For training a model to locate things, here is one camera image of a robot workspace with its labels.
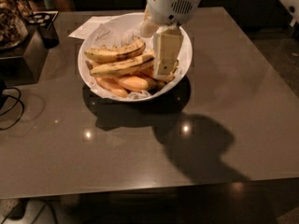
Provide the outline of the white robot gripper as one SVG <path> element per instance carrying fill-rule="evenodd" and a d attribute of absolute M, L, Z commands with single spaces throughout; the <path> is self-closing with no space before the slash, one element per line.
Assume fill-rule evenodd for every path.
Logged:
<path fill-rule="evenodd" d="M 160 25 L 187 23 L 201 0 L 147 0 L 140 35 L 152 37 Z M 153 37 L 155 53 L 153 75 L 155 78 L 169 76 L 183 43 L 184 36 L 178 27 L 164 27 Z"/>

